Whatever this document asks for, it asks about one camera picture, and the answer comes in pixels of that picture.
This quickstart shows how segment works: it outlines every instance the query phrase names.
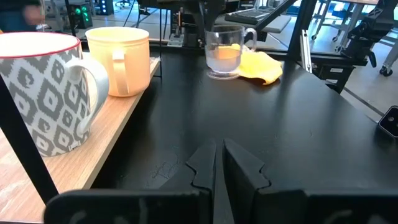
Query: glass mug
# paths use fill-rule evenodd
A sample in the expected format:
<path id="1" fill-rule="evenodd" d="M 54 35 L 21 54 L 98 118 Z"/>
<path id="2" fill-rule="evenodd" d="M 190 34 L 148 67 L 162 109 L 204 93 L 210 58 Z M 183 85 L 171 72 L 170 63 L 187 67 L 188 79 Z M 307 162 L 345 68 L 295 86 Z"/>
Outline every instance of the glass mug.
<path id="1" fill-rule="evenodd" d="M 248 33 L 253 34 L 253 46 L 256 50 L 257 32 L 252 29 L 244 29 L 238 25 L 214 26 L 212 31 L 206 30 L 206 63 L 211 68 L 208 72 L 210 78 L 217 80 L 230 80 L 237 78 L 239 74 L 234 71 L 241 63 L 244 37 Z"/>

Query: black table surface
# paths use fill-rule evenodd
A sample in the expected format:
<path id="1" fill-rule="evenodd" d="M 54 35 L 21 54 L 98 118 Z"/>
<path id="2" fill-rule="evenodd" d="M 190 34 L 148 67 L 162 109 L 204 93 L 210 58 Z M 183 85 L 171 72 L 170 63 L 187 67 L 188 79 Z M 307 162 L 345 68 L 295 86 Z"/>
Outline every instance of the black table surface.
<path id="1" fill-rule="evenodd" d="M 398 187 L 397 146 L 376 123 L 296 63 L 269 86 L 207 77 L 204 56 L 164 53 L 93 187 L 156 189 L 208 139 L 218 144 L 215 222 L 232 223 L 221 143 L 266 164 L 278 189 Z"/>

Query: red rim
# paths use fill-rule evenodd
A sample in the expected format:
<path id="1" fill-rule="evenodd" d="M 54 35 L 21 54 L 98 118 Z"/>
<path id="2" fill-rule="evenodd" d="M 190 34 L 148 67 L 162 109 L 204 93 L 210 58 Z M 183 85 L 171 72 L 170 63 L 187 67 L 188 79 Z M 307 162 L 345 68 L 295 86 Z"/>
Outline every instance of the red rim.
<path id="1" fill-rule="evenodd" d="M 37 32 L 18 32 L 18 33 L 23 33 L 23 34 L 29 35 L 29 34 L 36 34 Z M 15 32 L 14 32 L 14 33 L 2 33 L 2 34 L 0 34 L 0 35 L 8 35 L 8 34 L 15 34 Z M 42 53 L 42 54 L 35 54 L 35 55 L 33 55 L 33 54 L 32 54 L 32 55 L 16 55 L 16 56 L 1 56 L 1 55 L 0 55 L 0 59 L 26 58 L 26 57 L 40 57 L 40 56 L 58 54 L 58 53 L 61 53 L 61 52 L 64 52 L 64 51 L 67 51 L 67 50 L 70 50 L 70 49 L 74 49 L 75 47 L 78 47 L 78 46 L 80 45 L 80 39 L 77 38 L 77 37 L 75 37 L 75 36 L 72 36 L 72 35 L 68 35 L 68 34 L 59 34 L 59 33 L 46 33 L 46 34 L 52 34 L 52 35 L 67 35 L 67 36 L 70 36 L 70 37 L 75 38 L 75 39 L 77 40 L 77 43 L 76 43 L 75 45 L 73 45 L 73 46 L 71 46 L 71 47 L 67 47 L 67 48 L 65 48 L 65 49 L 56 50 L 56 51 L 52 51 L 52 52 L 46 52 L 46 53 Z"/>

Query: yellow mug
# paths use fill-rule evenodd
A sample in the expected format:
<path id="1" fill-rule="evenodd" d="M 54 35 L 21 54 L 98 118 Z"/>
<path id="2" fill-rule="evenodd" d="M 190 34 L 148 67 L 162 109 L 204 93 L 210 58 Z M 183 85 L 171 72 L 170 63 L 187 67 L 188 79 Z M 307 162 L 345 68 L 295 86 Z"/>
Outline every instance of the yellow mug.
<path id="1" fill-rule="evenodd" d="M 90 55 L 104 65 L 111 96 L 134 96 L 150 82 L 149 33 L 132 27 L 86 32 Z"/>

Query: patterned mug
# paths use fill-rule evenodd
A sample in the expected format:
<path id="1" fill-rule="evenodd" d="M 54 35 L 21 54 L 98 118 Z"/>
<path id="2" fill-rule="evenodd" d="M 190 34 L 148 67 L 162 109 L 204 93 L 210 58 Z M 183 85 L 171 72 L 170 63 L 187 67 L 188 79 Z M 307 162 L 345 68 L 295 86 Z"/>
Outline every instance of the patterned mug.
<path id="1" fill-rule="evenodd" d="M 85 70 L 97 86 L 91 112 Z M 0 74 L 44 157 L 72 151 L 87 140 L 109 91 L 102 64 L 82 59 L 80 40 L 65 34 L 1 34 Z"/>

